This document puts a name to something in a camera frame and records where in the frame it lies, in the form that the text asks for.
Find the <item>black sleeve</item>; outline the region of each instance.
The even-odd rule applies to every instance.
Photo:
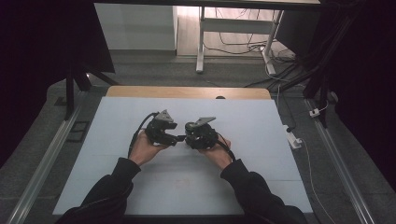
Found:
[[[271,193],[264,178],[257,173],[249,172],[241,160],[228,165],[220,177],[231,184],[236,199],[247,216],[262,223],[298,223],[289,216],[283,201]]]
[[[119,158],[113,173],[102,177],[81,206],[69,209],[57,223],[122,223],[132,179],[139,172],[136,163]]]

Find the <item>left hand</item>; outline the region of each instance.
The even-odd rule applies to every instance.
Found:
[[[137,136],[136,142],[134,142],[134,147],[131,155],[129,156],[129,160],[134,161],[138,166],[141,166],[144,163],[151,161],[158,152],[168,147],[169,146],[166,145],[152,145],[146,135],[146,132],[142,131]]]

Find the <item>gray floor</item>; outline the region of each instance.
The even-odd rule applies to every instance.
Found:
[[[248,83],[268,78],[264,74],[262,60],[206,60],[203,75],[195,74],[194,59],[188,58],[113,52],[113,61],[117,74],[109,74],[109,76],[125,85],[243,87]],[[276,69],[280,71],[282,67],[285,65],[279,64]],[[108,88],[106,83],[95,77],[91,77],[91,80],[95,87],[90,91],[77,121],[90,123],[101,97],[106,94]],[[270,83],[255,87],[265,88]],[[293,88],[285,95],[297,125],[294,133],[297,137],[302,137],[308,147],[312,179],[318,198],[335,223],[360,223],[320,140],[314,122],[307,116],[307,109],[301,96],[302,89],[302,87]],[[6,222],[64,118],[65,107],[62,103],[57,103],[59,97],[64,97],[64,92],[64,82],[55,84],[49,89],[48,101],[35,124],[25,135],[7,164],[0,170],[0,223]],[[285,124],[292,125],[290,112],[282,97],[279,98],[279,114]],[[395,192],[378,172],[364,149],[337,118],[333,112],[333,105],[328,108],[328,121],[329,130],[375,220],[377,223],[396,223]],[[52,223],[56,220],[56,217],[51,215],[51,211],[62,192],[82,146],[82,142],[70,140],[78,140],[83,137],[80,135],[81,133],[69,134],[69,141],[64,144],[25,223]],[[312,190],[306,150],[293,151],[293,155],[310,202],[320,222],[332,223],[318,204],[318,199]],[[313,214],[306,216],[309,223],[319,223]]]

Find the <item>right hand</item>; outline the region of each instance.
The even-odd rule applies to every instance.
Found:
[[[219,136],[219,141],[231,149],[231,141]],[[228,152],[219,144],[215,144],[210,149],[199,149],[201,154],[206,155],[211,161],[213,161],[221,170],[224,170],[233,161]]]

